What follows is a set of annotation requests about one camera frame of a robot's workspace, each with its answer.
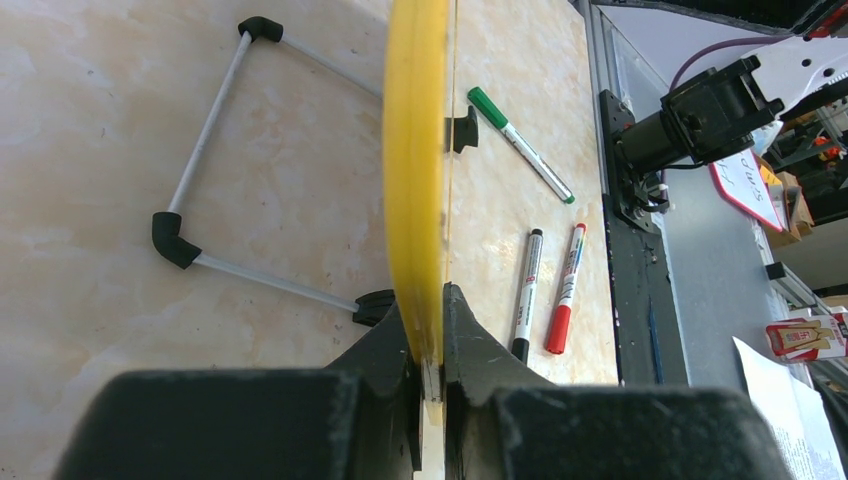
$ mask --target whiteboard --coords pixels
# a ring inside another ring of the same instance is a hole
[[[713,162],[710,170],[721,196],[764,225],[783,231],[768,188],[760,176],[760,166],[750,150]]]

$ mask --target green marker cap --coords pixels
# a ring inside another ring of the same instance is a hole
[[[477,107],[478,110],[486,117],[492,125],[495,126],[498,130],[502,129],[509,123],[509,120],[506,119],[503,113],[498,110],[498,107],[489,100],[489,97],[480,87],[474,87],[468,92],[468,100],[471,100],[471,103]]]

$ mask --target yellow object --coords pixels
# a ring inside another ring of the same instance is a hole
[[[783,185],[783,182],[781,182],[771,170],[762,165],[760,165],[760,176],[763,177],[763,181],[766,182],[766,185]]]
[[[428,400],[440,396],[444,363],[441,214],[448,5],[447,0],[395,0],[383,89],[389,271]]]

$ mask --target white sheet of paper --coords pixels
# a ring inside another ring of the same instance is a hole
[[[750,150],[710,164],[718,191],[728,201],[778,232],[783,230],[771,196]]]
[[[748,396],[771,427],[778,449],[796,480],[845,479],[821,396],[783,365],[734,337]]]

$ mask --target white rod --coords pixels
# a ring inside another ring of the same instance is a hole
[[[304,287],[303,285],[283,280],[282,278],[267,275],[255,270],[248,270],[246,268],[239,267],[238,265],[233,265],[232,263],[212,258],[204,253],[198,255],[197,258],[194,259],[194,263],[214,268],[215,270],[220,270],[222,272],[231,273],[248,280],[253,280],[254,282],[264,283],[265,285],[270,285],[302,297],[311,298],[312,300],[317,300],[349,312],[356,313],[359,310],[359,305],[356,302],[350,302],[328,293],[319,292],[318,290],[313,290],[309,287]]]
[[[197,139],[197,144],[191,152],[191,157],[188,159],[188,164],[183,171],[183,176],[180,178],[180,183],[177,185],[177,191],[174,192],[174,198],[171,199],[171,204],[168,205],[168,211],[179,213],[180,207],[185,201],[186,193],[188,192],[189,184],[194,174],[197,172],[197,166],[200,163],[200,156],[203,154],[203,149],[206,147],[206,142],[209,140],[209,134],[212,132],[212,127],[215,126],[215,120],[218,119],[218,114],[221,113],[221,106],[224,104],[224,99],[227,98],[227,93],[230,87],[233,86],[233,79],[236,76],[244,54],[247,52],[247,47],[250,46],[252,38],[250,33],[244,32],[241,36],[241,42],[236,49],[236,54],[233,61],[230,63],[230,69],[227,70],[227,75],[224,77],[224,82],[221,84],[221,89],[218,90],[218,96],[215,97],[215,102],[212,104],[212,110],[209,111],[209,116],[206,117],[206,123],[203,124],[203,130],[200,131],[200,137]]]
[[[358,86],[359,88],[365,90],[366,92],[370,93],[371,95],[374,95],[375,97],[377,97],[381,100],[383,99],[383,92],[379,88],[369,84],[364,79],[362,79],[362,77],[360,77],[356,74],[350,73],[346,70],[343,70],[341,67],[335,65],[332,61],[330,61],[330,59],[322,56],[320,53],[316,52],[315,50],[312,50],[311,48],[307,47],[306,45],[298,42],[297,40],[295,40],[291,37],[285,36],[285,35],[283,35],[283,42],[285,42],[287,45],[294,48],[295,50],[299,51],[300,53],[311,58],[312,60],[315,60],[316,62],[320,63],[325,68],[334,72],[335,74],[348,79],[351,83],[353,83],[354,85]]]

